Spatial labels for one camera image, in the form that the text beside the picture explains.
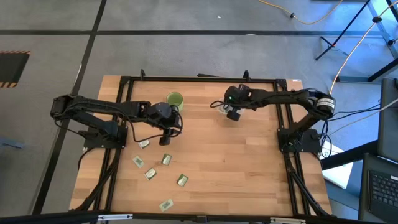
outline small package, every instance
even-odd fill
[[[170,156],[169,154],[164,154],[163,159],[162,159],[162,164],[168,166],[170,164],[171,160],[172,160],[172,156]]]
[[[139,157],[136,156],[135,158],[132,159],[134,163],[138,166],[138,168],[141,168],[144,166],[144,161]]]
[[[159,205],[159,207],[160,207],[161,211],[164,212],[164,211],[166,211],[167,209],[169,209],[173,205],[174,205],[173,201],[171,199],[168,199],[167,201],[162,202]]]
[[[154,168],[150,168],[145,174],[145,178],[148,180],[151,180],[152,178],[154,178],[154,176],[156,175],[156,171]]]
[[[188,177],[186,175],[181,174],[177,180],[177,184],[183,187],[188,181]]]
[[[144,140],[142,142],[139,142],[138,145],[141,149],[143,149],[149,145],[149,140]]]

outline tripod stand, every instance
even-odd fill
[[[343,30],[343,32],[337,37],[337,39],[331,43],[328,40],[326,40],[326,38],[321,36],[321,39],[324,40],[327,44],[328,44],[328,48],[322,52],[322,54],[320,54],[315,60],[319,60],[322,56],[324,56],[329,50],[337,50],[343,54],[345,54],[346,56],[348,56],[348,54],[342,50],[340,50],[339,48],[336,47],[337,42],[340,40],[340,38],[344,35],[344,33],[348,30],[348,28],[351,26],[351,24],[355,21],[355,19],[360,15],[360,13],[363,11],[363,9],[368,5],[370,0],[367,0],[365,2],[365,4],[362,6],[362,8],[358,11],[358,13],[353,17],[353,19],[349,22],[349,24],[346,26],[346,28]]]

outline black stand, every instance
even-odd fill
[[[297,146],[290,145],[288,129],[278,129],[278,143],[281,152],[314,152],[319,153],[322,151],[321,145],[318,140],[317,130],[309,129],[303,133],[300,144]]]
[[[362,146],[355,147],[353,149],[347,150],[345,152],[324,158],[321,160],[322,170],[327,170],[342,166],[344,164],[360,161],[363,159],[365,153],[370,153],[372,155],[377,155],[377,144],[378,140],[363,144]]]
[[[390,0],[386,0],[386,2],[387,2],[388,5],[391,5],[391,4],[392,4]],[[390,9],[391,9],[392,15],[394,15],[394,17],[396,18],[396,20],[397,20],[397,22],[398,22],[397,6],[394,5],[394,6],[392,6]]]
[[[127,126],[117,126],[118,136],[116,138],[104,138],[102,133],[96,129],[89,127],[87,131],[79,131],[84,133],[86,141],[84,147],[90,148],[103,148],[103,149],[122,149],[126,145],[127,139]]]
[[[320,54],[315,60],[319,60],[323,55],[325,55],[329,50],[337,50],[343,54],[345,54],[346,56],[348,56],[348,54],[340,49],[338,49],[336,47],[337,42],[340,40],[340,38],[344,35],[344,33],[348,30],[348,28],[351,26],[351,24],[355,21],[355,19],[360,15],[360,13],[363,11],[363,9],[368,5],[370,0],[367,0],[365,2],[365,4],[362,6],[362,8],[358,11],[358,13],[353,17],[353,19],[351,20],[351,22],[349,22],[349,24],[346,26],[346,28],[343,30],[343,32],[337,37],[337,39],[333,42],[330,43],[328,40],[326,40],[326,38],[321,36],[321,39],[324,40],[327,44],[328,44],[328,48],[322,52],[322,54]]]
[[[391,74],[398,69],[398,58],[394,59],[388,65],[382,67],[375,74],[370,77],[357,77],[340,75],[337,77],[337,82],[355,82],[355,83],[380,83],[381,79]]]

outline table leg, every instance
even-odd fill
[[[322,159],[322,170],[327,170],[331,169],[334,167],[342,166],[344,164],[350,163],[350,162],[355,162],[363,159],[363,155],[365,153],[370,153],[370,154],[377,154],[377,142],[378,140],[375,140],[373,142],[369,142],[366,144],[363,144],[362,146],[355,147],[353,149],[350,149],[348,151],[336,154],[334,156],[330,156],[328,158]]]

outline yellow cable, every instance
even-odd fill
[[[389,8],[391,8],[393,5],[397,4],[398,1],[395,1],[394,3],[392,3],[391,5],[389,5],[378,17],[381,17]],[[367,36],[367,34],[370,32],[370,30],[374,27],[374,25],[376,25],[375,22],[373,22],[373,24],[369,27],[369,29],[365,32],[365,34],[362,36],[361,40],[359,40],[359,42],[355,45],[354,49],[349,53],[349,55],[347,56],[346,60],[344,61],[344,63],[342,64],[342,66],[340,67],[340,69],[338,70],[335,79],[333,80],[333,83],[331,84],[330,87],[330,91],[329,94],[331,95],[331,92],[333,90],[333,87],[336,83],[337,77],[340,75],[340,72],[342,71],[342,69],[344,68],[344,66],[346,65],[348,59],[351,57],[351,55],[354,53],[354,51],[357,49],[357,47],[361,44],[361,42],[363,41],[363,39],[365,39],[365,37]]]
[[[289,10],[285,9],[284,7],[277,6],[277,5],[275,5],[275,4],[271,4],[271,3],[266,2],[266,1],[263,1],[263,0],[259,0],[259,2],[264,3],[264,4],[267,4],[267,5],[272,6],[272,7],[275,7],[275,8],[278,8],[278,9],[281,9],[281,10],[283,10],[283,11],[289,13],[290,15],[292,14],[291,12],[289,12]],[[319,20],[317,20],[317,21],[315,21],[315,22],[304,22],[304,21],[300,20],[299,18],[297,18],[296,15],[293,15],[293,18],[296,19],[297,21],[301,22],[302,24],[306,24],[306,25],[316,24],[317,22],[320,22],[320,21],[322,21],[324,18],[328,17],[328,16],[329,16],[329,15],[342,3],[342,2],[343,2],[343,0],[340,0],[340,2],[339,2],[331,11],[329,11],[326,15],[324,15],[322,18],[320,18]]]

